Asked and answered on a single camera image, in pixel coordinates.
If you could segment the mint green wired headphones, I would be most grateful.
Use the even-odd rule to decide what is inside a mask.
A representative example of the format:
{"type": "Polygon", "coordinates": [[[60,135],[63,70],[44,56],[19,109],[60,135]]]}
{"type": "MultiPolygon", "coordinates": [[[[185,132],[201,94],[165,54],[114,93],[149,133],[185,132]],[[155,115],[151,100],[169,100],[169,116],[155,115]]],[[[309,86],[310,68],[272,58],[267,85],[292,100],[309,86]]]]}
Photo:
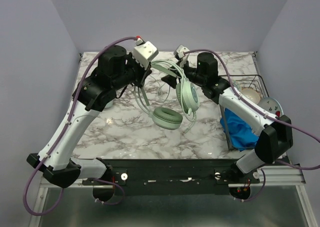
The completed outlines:
{"type": "Polygon", "coordinates": [[[200,107],[195,85],[189,81],[183,68],[172,61],[155,60],[151,62],[151,67],[180,80],[176,85],[175,92],[183,114],[166,107],[157,107],[154,110],[150,110],[150,103],[143,87],[135,86],[133,89],[136,103],[143,112],[148,114],[155,125],[166,130],[179,129],[183,122],[183,117],[186,117],[190,122],[187,129],[184,130],[187,133],[195,125],[197,120],[196,112],[200,107]]]}

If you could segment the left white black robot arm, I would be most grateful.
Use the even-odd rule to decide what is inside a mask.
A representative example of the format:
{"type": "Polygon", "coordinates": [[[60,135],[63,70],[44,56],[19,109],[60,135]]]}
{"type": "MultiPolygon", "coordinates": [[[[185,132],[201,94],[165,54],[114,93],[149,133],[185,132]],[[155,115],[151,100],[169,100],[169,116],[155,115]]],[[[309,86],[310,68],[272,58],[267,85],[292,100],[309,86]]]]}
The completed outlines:
{"type": "Polygon", "coordinates": [[[116,44],[99,52],[80,79],[57,130],[40,152],[29,154],[27,162],[49,183],[63,189],[85,178],[107,184],[111,172],[106,164],[98,159],[76,161],[72,153],[91,122],[116,99],[118,90],[142,86],[158,53],[149,41],[132,52],[116,44]]]}

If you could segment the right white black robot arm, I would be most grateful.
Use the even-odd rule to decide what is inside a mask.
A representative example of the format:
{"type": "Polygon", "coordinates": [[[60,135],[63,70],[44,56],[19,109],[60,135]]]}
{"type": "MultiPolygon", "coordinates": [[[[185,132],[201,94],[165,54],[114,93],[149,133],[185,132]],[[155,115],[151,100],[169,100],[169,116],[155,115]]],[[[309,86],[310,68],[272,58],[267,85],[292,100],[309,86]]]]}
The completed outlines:
{"type": "Polygon", "coordinates": [[[206,49],[198,50],[197,67],[188,63],[188,53],[176,53],[177,62],[170,61],[168,75],[181,81],[168,81],[176,90],[177,99],[185,114],[194,114],[200,107],[195,90],[201,87],[203,94],[214,103],[223,106],[245,121],[258,137],[253,150],[233,163],[228,170],[230,178],[241,183],[248,173],[265,164],[272,164],[293,146],[292,122],[289,117],[280,117],[264,110],[238,91],[231,78],[218,75],[221,57],[206,49]]]}

